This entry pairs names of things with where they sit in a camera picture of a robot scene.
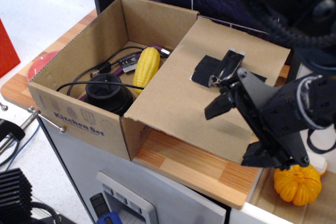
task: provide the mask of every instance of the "orange pumpkin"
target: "orange pumpkin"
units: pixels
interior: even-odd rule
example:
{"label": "orange pumpkin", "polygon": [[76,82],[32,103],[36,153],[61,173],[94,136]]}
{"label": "orange pumpkin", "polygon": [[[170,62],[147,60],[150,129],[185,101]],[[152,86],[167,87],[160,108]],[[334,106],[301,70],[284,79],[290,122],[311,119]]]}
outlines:
{"label": "orange pumpkin", "polygon": [[277,169],[274,173],[274,189],[280,198],[304,206],[317,199],[322,185],[319,172],[312,166],[293,165],[289,170]]}

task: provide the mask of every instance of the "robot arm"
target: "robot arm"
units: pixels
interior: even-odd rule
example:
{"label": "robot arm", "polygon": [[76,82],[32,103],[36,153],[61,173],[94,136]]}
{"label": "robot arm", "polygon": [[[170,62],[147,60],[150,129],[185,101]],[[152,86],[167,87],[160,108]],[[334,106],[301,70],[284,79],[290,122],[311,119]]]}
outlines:
{"label": "robot arm", "polygon": [[205,109],[206,117],[239,110],[259,138],[249,145],[242,165],[308,166],[299,131],[336,124],[336,0],[242,1],[271,36],[293,48],[315,73],[274,88],[240,68],[234,82],[220,85],[221,95]]}

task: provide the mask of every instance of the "box flap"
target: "box flap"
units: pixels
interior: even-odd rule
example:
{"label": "box flap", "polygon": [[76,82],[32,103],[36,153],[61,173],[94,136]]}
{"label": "box flap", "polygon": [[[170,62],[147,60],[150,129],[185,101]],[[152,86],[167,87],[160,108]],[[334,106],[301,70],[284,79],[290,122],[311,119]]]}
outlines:
{"label": "box flap", "polygon": [[[127,41],[121,1],[116,0],[62,49],[33,81],[56,90],[62,84],[72,82],[79,73],[106,60]],[[82,90],[83,86],[74,86],[71,94],[76,97]]]}
{"label": "box flap", "polygon": [[246,52],[243,67],[267,77],[269,85],[275,84],[289,53],[289,49],[199,17],[125,117],[241,163],[252,130],[236,109],[207,121],[204,109],[219,89],[190,80],[205,55],[222,59],[231,47]]}
{"label": "box flap", "polygon": [[155,41],[174,49],[197,20],[198,12],[150,0],[122,0],[129,40],[145,45]]}
{"label": "box flap", "polygon": [[41,113],[66,134],[129,159],[119,116],[72,97],[30,82],[29,90]]}

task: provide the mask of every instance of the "white floor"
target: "white floor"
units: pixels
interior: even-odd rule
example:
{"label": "white floor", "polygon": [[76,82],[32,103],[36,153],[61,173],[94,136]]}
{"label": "white floor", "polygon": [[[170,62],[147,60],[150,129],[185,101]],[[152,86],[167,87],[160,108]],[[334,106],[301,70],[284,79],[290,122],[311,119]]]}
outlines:
{"label": "white floor", "polygon": [[[21,60],[19,66],[0,78],[0,86],[94,7],[94,0],[0,0],[0,19]],[[29,114],[25,110],[6,102],[1,95],[0,102],[9,107],[6,112],[0,110],[0,118],[18,125],[28,118]],[[23,142],[33,134],[37,125],[34,122],[27,129],[27,137]],[[0,162],[10,152],[11,149],[7,150],[0,157]],[[78,224],[91,223],[42,130],[18,154],[11,168],[15,167],[22,169],[37,199]]]}

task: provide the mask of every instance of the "yellow corn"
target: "yellow corn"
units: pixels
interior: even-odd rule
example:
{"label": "yellow corn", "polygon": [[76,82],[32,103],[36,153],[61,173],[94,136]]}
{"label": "yellow corn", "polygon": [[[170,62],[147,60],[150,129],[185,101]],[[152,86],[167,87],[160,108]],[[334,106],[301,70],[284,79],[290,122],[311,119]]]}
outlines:
{"label": "yellow corn", "polygon": [[145,48],[138,61],[133,78],[133,85],[145,88],[159,69],[160,54],[154,47]]}

